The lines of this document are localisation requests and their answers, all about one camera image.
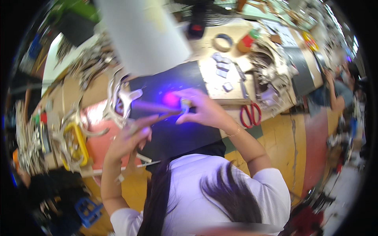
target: red scissors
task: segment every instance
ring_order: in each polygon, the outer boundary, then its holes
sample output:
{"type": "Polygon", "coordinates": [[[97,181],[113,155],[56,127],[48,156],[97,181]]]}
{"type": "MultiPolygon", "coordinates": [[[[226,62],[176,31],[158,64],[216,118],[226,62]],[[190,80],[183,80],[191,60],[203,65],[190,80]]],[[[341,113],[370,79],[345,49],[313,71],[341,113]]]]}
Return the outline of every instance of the red scissors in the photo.
{"type": "Polygon", "coordinates": [[[242,122],[242,124],[244,125],[244,127],[247,127],[247,128],[252,128],[254,125],[259,125],[261,123],[261,110],[260,110],[260,107],[256,103],[254,103],[253,101],[251,101],[251,112],[248,109],[248,105],[242,106],[242,109],[240,110],[240,121],[242,122]],[[255,120],[254,108],[256,108],[257,112],[259,113],[259,120],[258,121],[255,120]],[[247,112],[249,123],[251,125],[247,125],[244,122],[244,120],[243,120],[243,111],[247,112]]]}

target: gold bracelet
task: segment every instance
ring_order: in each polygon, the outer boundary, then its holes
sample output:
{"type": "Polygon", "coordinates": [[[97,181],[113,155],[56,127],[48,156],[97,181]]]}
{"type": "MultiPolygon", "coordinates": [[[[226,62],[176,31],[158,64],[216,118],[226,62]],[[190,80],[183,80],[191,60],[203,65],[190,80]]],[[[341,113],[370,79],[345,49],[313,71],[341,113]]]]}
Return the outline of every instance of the gold bracelet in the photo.
{"type": "Polygon", "coordinates": [[[234,134],[228,134],[228,133],[226,133],[226,135],[228,136],[228,137],[234,137],[234,136],[236,136],[236,135],[238,135],[239,133],[240,133],[240,125],[238,124],[238,126],[237,126],[237,131],[234,133],[234,134]]]}

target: masking tape roll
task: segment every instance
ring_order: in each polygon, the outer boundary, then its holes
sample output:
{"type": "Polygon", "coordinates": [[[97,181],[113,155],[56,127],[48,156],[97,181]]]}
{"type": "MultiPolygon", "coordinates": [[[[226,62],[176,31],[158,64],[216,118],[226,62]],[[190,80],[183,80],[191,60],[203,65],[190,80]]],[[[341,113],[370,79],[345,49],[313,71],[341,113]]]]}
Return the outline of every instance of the masking tape roll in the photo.
{"type": "Polygon", "coordinates": [[[218,51],[221,51],[221,52],[228,52],[230,51],[232,45],[233,45],[233,42],[232,42],[232,39],[230,36],[228,36],[227,34],[218,34],[217,36],[215,36],[215,38],[213,38],[212,40],[212,43],[213,43],[213,46],[218,50],[218,51]],[[229,43],[229,46],[228,47],[225,47],[225,46],[222,46],[220,45],[216,39],[225,39],[228,43],[229,43]]]}

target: red light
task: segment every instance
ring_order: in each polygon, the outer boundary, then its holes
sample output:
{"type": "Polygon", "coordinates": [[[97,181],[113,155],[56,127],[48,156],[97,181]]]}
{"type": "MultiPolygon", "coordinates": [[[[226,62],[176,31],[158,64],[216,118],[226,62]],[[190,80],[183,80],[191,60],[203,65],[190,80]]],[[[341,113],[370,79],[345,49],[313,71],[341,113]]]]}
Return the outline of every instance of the red light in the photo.
{"type": "Polygon", "coordinates": [[[200,30],[202,30],[202,27],[200,25],[193,25],[192,30],[200,31],[200,30]]]}

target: blue plastic stool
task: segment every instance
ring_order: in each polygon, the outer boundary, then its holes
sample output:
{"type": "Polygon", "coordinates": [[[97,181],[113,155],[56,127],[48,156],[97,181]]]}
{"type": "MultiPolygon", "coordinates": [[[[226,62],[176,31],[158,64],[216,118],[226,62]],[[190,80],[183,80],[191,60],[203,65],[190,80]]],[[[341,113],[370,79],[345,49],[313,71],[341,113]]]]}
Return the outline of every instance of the blue plastic stool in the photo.
{"type": "Polygon", "coordinates": [[[75,209],[85,228],[91,227],[101,217],[100,210],[104,205],[95,204],[89,198],[83,197],[76,203],[75,209]]]}

